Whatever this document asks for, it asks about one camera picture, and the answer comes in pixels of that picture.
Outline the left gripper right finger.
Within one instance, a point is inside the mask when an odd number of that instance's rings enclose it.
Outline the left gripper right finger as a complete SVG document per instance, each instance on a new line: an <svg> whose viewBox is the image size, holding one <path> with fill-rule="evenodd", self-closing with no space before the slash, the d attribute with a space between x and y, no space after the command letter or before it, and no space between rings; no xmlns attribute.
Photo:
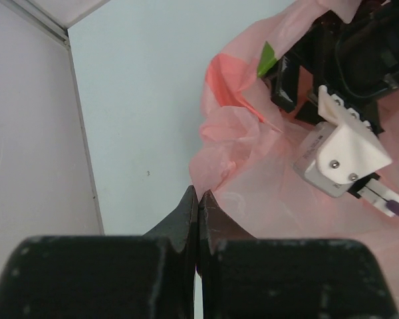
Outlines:
<svg viewBox="0 0 399 319"><path fill-rule="evenodd" d="M376 258L350 239L257 239L199 203L205 318L399 318Z"/></svg>

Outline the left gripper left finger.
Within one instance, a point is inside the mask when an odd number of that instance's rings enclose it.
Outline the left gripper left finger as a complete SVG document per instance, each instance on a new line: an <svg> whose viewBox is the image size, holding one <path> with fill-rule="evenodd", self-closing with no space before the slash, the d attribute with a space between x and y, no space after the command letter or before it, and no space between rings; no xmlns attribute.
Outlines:
<svg viewBox="0 0 399 319"><path fill-rule="evenodd" d="M0 318L192 318L198 198L141 236L37 236L0 276Z"/></svg>

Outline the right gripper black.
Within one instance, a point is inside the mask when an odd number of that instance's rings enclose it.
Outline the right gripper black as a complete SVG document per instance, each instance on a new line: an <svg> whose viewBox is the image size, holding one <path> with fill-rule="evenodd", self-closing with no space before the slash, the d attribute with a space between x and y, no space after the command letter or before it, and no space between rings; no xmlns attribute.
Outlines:
<svg viewBox="0 0 399 319"><path fill-rule="evenodd" d="M327 12L269 70L271 101L317 125L318 89L382 133L378 101L399 90L399 1L362 1L351 23Z"/></svg>

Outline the pink plastic bag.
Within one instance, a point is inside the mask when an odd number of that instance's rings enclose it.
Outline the pink plastic bag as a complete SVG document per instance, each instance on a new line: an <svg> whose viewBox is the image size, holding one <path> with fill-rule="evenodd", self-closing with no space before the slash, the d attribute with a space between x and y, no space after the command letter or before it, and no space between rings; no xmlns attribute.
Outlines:
<svg viewBox="0 0 399 319"><path fill-rule="evenodd" d="M209 63L199 129L202 149L190 162L198 195L212 191L254 235L337 235L367 244L381 262L399 305L399 217L348 192L334 198L293 169L299 146L316 125L271 101L264 73L325 13L351 23L360 1L295 1L237 35ZM399 194L399 92L378 101L379 141L392 163L376 177Z"/></svg>

